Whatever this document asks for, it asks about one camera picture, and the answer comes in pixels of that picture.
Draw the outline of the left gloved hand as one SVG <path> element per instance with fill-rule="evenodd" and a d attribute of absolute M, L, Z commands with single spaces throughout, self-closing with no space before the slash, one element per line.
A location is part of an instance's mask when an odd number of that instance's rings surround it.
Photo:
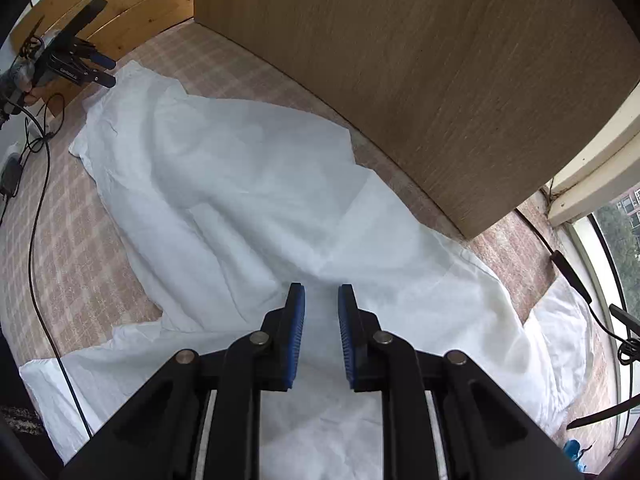
<path fill-rule="evenodd" d="M 1 75 L 1 125 L 42 98 L 46 88 L 32 84 L 33 74 L 34 63 L 18 56 Z"/>

